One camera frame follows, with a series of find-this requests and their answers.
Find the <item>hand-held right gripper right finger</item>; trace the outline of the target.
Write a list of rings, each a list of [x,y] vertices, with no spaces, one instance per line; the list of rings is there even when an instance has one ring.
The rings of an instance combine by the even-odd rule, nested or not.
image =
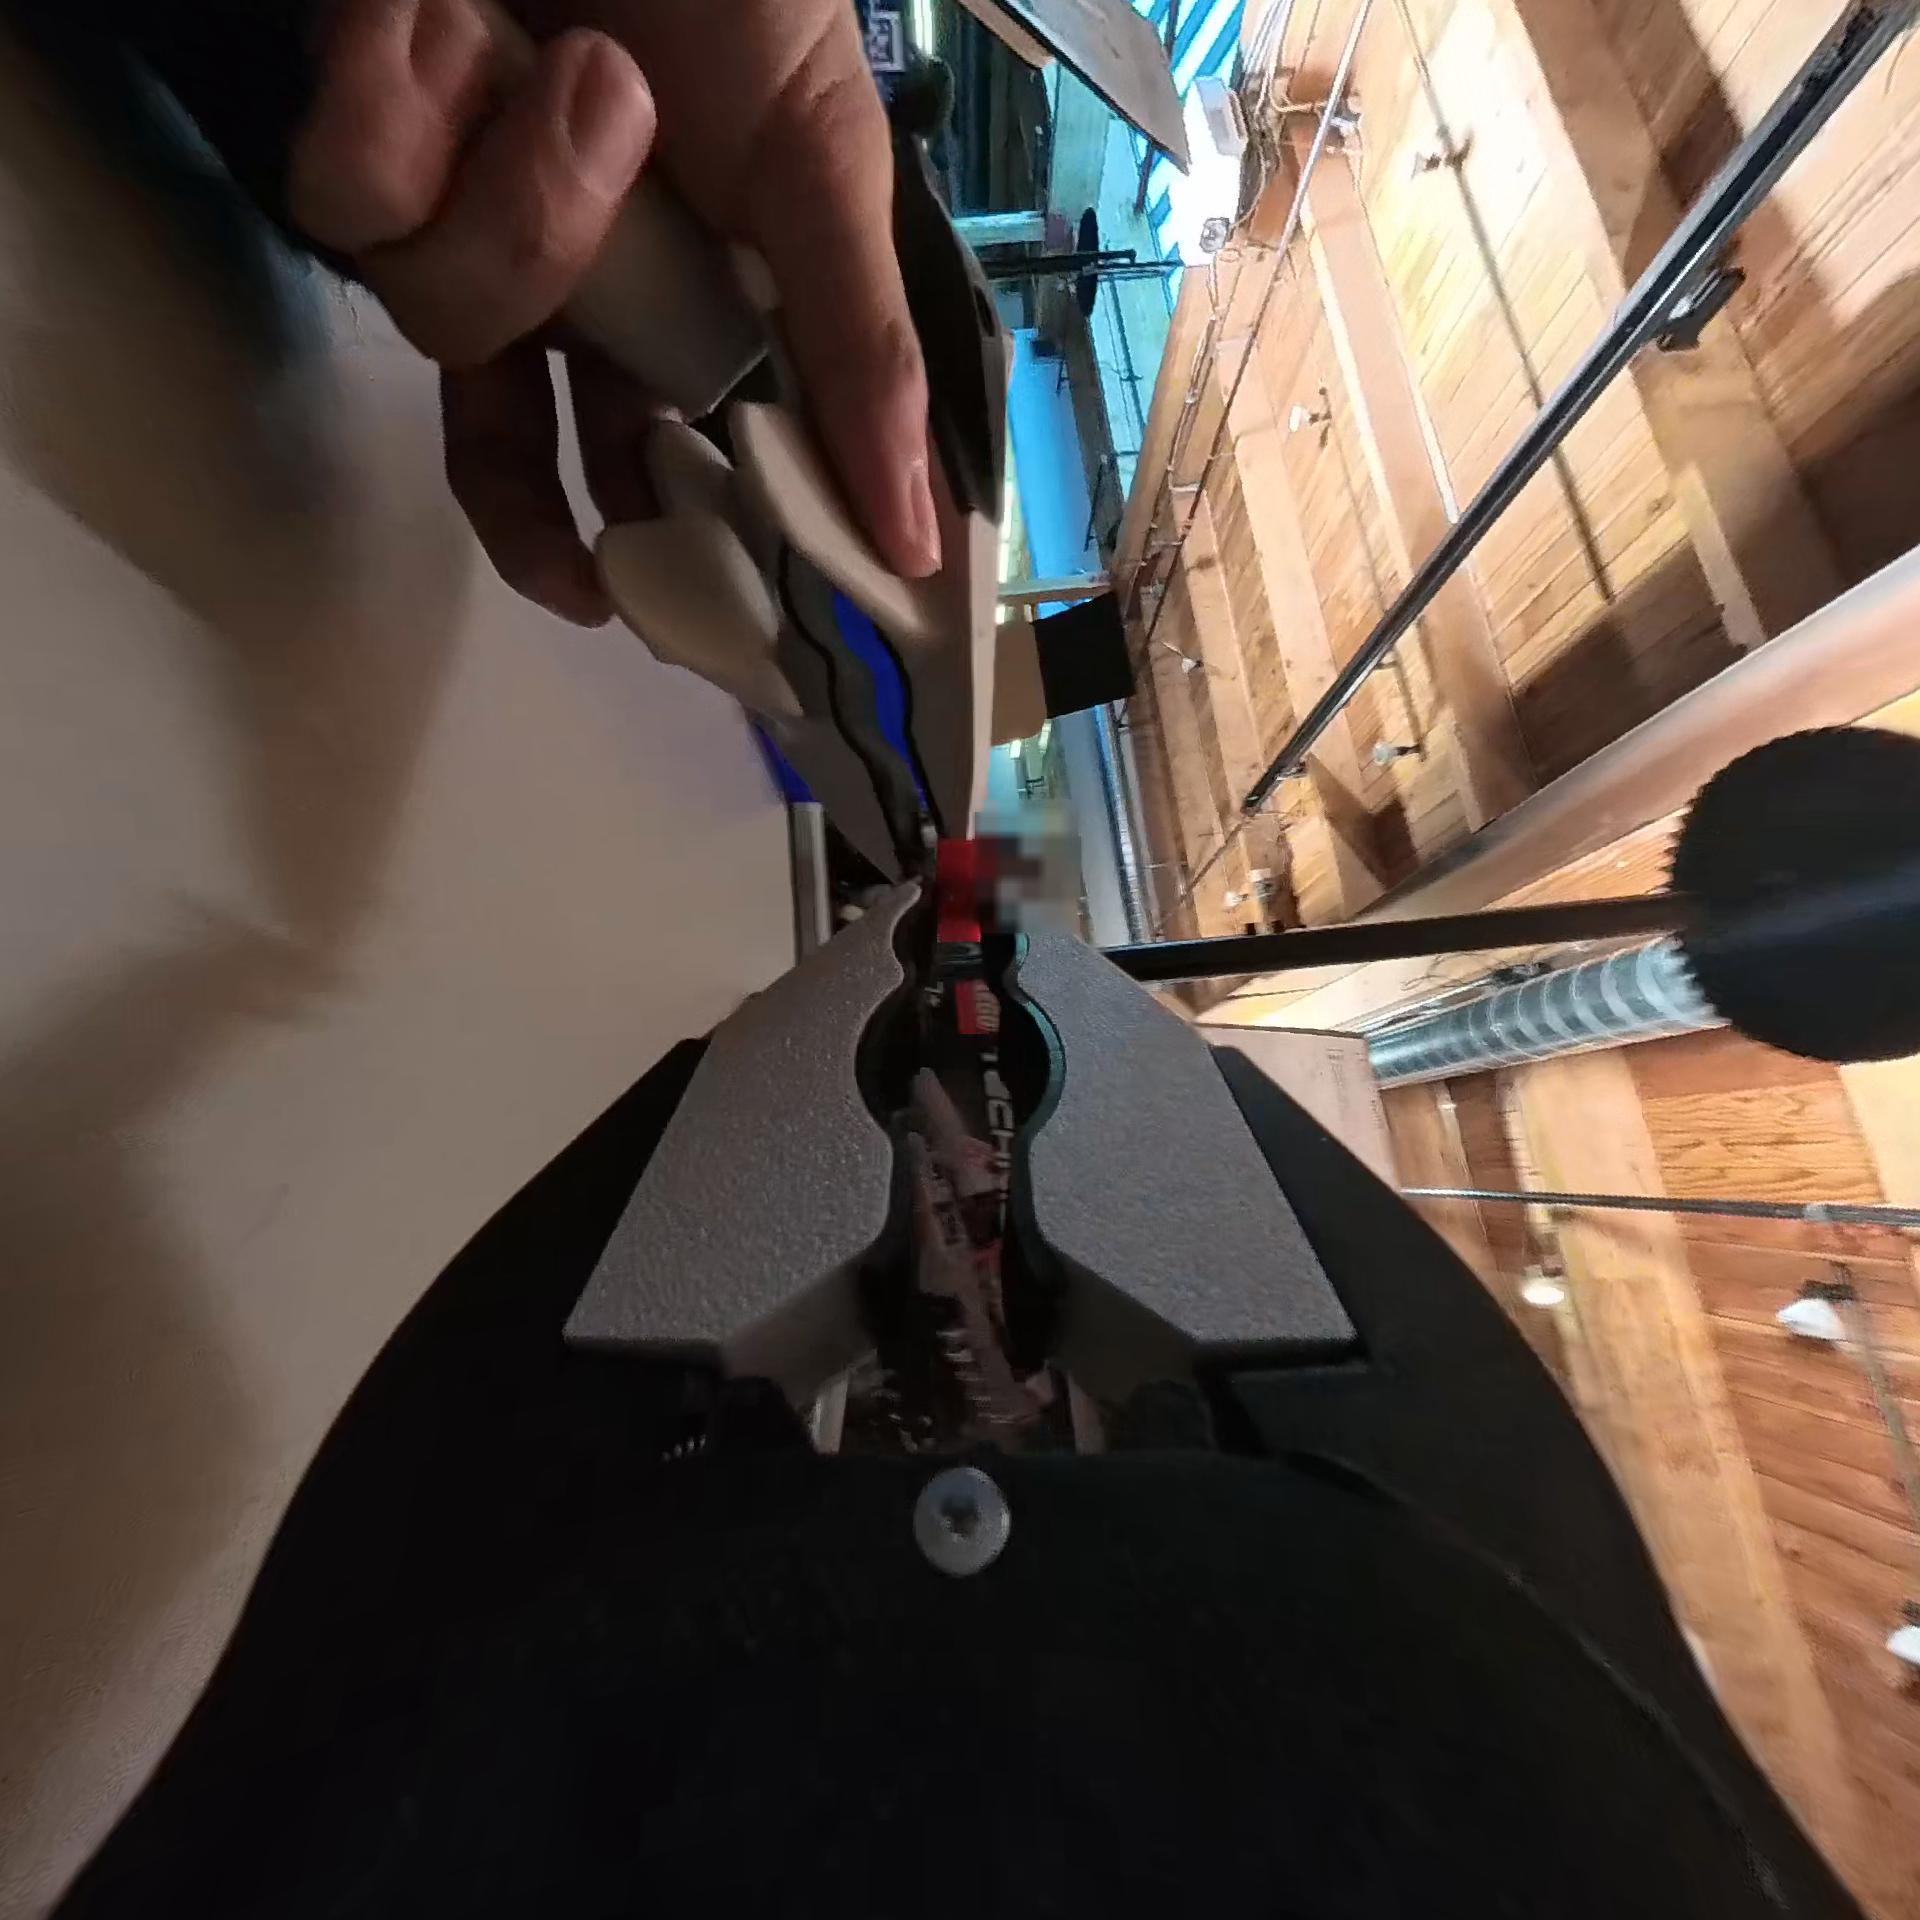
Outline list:
[[[1042,1082],[1018,1138],[1018,1244],[1061,1351],[1351,1351],[1322,1271],[1198,1028],[1069,934],[1021,939]]]

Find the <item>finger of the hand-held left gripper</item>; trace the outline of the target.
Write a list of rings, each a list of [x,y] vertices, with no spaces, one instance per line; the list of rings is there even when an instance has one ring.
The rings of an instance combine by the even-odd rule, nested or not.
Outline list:
[[[939,841],[969,841],[995,731],[998,526],[938,504],[944,565],[916,586],[921,639],[899,639],[905,741]]]
[[[775,576],[776,665],[801,716],[775,722],[776,745],[804,775],[828,826],[882,881],[922,878],[922,802],[876,725],[872,674],[849,655],[825,576]]]

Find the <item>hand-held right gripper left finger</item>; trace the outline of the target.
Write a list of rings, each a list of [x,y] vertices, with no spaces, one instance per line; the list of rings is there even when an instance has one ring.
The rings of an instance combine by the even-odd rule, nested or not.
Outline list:
[[[895,1149],[858,1048],[905,986],[896,885],[708,1038],[564,1334],[589,1351],[866,1351]]]

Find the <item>black lego set box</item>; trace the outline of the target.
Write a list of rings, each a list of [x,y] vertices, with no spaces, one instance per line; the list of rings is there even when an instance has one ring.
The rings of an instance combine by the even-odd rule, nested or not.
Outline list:
[[[1001,946],[944,944],[916,994],[916,1054],[896,1118],[904,1271],[874,1294],[879,1411],[905,1455],[1042,1455],[1069,1434],[1011,1254],[1022,1115],[998,956]]]

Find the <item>person's left hand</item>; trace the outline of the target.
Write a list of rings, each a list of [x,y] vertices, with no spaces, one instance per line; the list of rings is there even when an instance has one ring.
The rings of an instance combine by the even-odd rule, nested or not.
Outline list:
[[[285,204],[439,366],[446,479],[496,575],[598,628],[546,351],[649,159],[766,262],[874,549],[938,571],[895,156],[852,2],[328,2]]]

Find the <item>black stand pole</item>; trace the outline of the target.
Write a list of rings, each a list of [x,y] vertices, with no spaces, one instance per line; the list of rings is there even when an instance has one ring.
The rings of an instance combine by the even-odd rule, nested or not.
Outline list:
[[[1195,979],[1356,968],[1408,956],[1674,934],[1692,926],[1692,918],[1692,901],[1651,895],[1634,901],[1481,908],[1454,918],[1302,926],[1269,934],[1108,946],[1102,948],[1102,956],[1142,986],[1185,986]]]

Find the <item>black round knob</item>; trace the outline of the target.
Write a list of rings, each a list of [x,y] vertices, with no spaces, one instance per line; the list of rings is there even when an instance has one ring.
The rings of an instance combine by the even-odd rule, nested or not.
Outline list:
[[[1918,1054],[1918,736],[1766,741],[1696,792],[1668,865],[1724,1022],[1815,1062]]]

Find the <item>silver air duct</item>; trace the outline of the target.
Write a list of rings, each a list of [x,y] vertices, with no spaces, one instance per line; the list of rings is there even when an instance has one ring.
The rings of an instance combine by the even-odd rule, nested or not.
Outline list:
[[[1655,939],[1382,1028],[1365,1059],[1381,1086],[1426,1086],[1724,1026],[1679,946]]]

